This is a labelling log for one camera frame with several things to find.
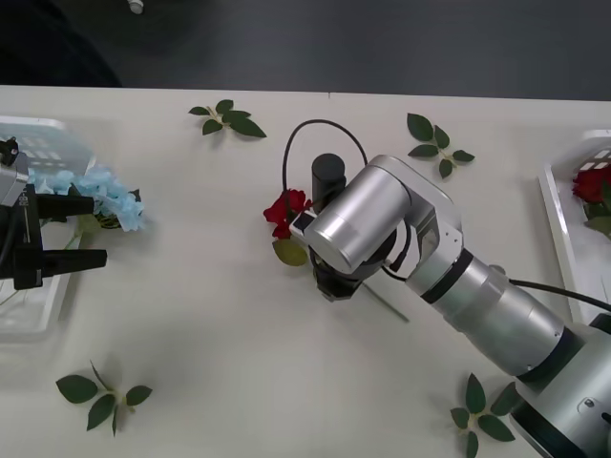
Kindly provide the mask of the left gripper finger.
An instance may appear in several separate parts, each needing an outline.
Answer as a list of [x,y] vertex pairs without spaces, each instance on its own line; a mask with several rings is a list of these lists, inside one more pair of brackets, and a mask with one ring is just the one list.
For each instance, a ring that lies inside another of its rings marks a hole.
[[36,203],[40,219],[66,222],[68,217],[91,215],[95,209],[95,201],[83,196],[74,185],[68,189],[67,195],[37,194]]
[[106,250],[19,248],[13,254],[13,288],[25,290],[41,287],[45,278],[102,268],[106,263]]

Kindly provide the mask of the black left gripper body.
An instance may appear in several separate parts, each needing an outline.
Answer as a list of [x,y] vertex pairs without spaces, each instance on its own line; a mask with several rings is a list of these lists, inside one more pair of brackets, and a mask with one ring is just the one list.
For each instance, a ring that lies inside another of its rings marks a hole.
[[32,184],[12,207],[1,207],[1,279],[42,281],[43,245]]

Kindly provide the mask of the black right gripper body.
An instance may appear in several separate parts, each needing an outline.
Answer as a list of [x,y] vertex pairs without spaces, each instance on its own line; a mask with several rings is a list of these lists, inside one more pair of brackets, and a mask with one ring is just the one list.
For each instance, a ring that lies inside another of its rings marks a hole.
[[349,300],[362,283],[381,269],[382,261],[371,258],[353,273],[344,274],[332,268],[313,250],[309,251],[317,288],[330,302]]

